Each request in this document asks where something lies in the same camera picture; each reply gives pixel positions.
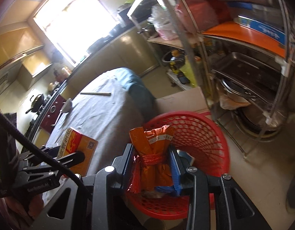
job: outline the black cable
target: black cable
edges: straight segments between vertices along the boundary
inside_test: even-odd
[[[63,174],[67,175],[71,178],[88,197],[90,201],[92,201],[92,195],[82,183],[82,181],[67,167],[64,167],[62,164],[58,163],[55,159],[50,157],[47,153],[44,153],[38,147],[36,147],[30,140],[28,140],[3,114],[0,113],[0,125],[10,134],[12,135],[23,147],[27,148],[31,153],[33,153],[36,157],[40,158],[48,165],[51,165],[54,169],[61,171]]]

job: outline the red plastic basket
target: red plastic basket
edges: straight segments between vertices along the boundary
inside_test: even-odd
[[[228,146],[223,133],[213,121],[198,113],[178,111],[161,114],[143,127],[151,130],[165,124],[175,128],[172,144],[195,158],[193,166],[218,177],[228,172]],[[127,192],[126,195],[137,209],[150,217],[176,220],[188,216],[188,196],[148,199],[141,194]],[[209,200],[211,208],[214,208],[213,194],[209,194]]]

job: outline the window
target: window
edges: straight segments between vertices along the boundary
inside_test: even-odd
[[[98,0],[47,0],[34,20],[73,66],[118,24]]]

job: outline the blue box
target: blue box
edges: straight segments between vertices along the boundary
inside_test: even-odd
[[[234,19],[234,21],[240,25],[252,28],[256,31],[263,33],[271,37],[272,39],[278,41],[279,43],[285,45],[285,34],[276,28],[273,28],[267,24],[264,24],[259,21],[252,20],[250,18],[246,18],[244,16],[238,16]]]

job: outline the chopsticks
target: chopsticks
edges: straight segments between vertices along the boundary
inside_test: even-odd
[[[85,95],[111,95],[111,93],[106,93],[106,92],[79,93],[79,94],[85,94]]]

